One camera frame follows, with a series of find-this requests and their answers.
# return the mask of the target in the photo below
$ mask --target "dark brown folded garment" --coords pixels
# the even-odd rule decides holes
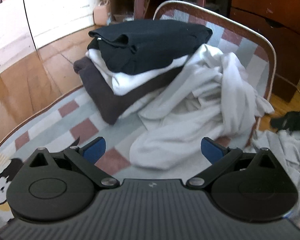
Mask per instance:
[[[89,58],[83,57],[77,60],[73,67],[74,71],[80,75],[87,93],[98,107],[103,120],[109,124],[114,124],[129,106],[146,94],[170,84],[182,70],[182,67],[171,69],[126,95],[117,96]]]

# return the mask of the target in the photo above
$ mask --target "white logo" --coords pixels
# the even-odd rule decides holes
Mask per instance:
[[[155,187],[155,186],[157,186],[156,183],[154,183],[154,182],[149,183],[149,187]]]

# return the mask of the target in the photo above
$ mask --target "pink bag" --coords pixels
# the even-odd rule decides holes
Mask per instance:
[[[93,10],[94,23],[96,25],[109,25],[111,17],[111,7],[109,0],[101,1]]]

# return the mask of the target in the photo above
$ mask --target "drawer handle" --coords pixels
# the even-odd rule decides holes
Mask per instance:
[[[271,28],[282,28],[284,27],[284,25],[282,25],[279,22],[276,22],[274,20],[270,20],[268,18],[265,18],[266,23],[268,23],[270,25]]]

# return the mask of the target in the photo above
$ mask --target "wooden floor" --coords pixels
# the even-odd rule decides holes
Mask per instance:
[[[20,60],[0,75],[0,141],[17,125],[42,110],[61,95],[82,84],[73,62],[85,55],[91,41],[81,30],[55,41]],[[300,94],[290,103],[271,97],[274,116],[300,110]],[[269,129],[270,117],[262,118],[260,130]]]

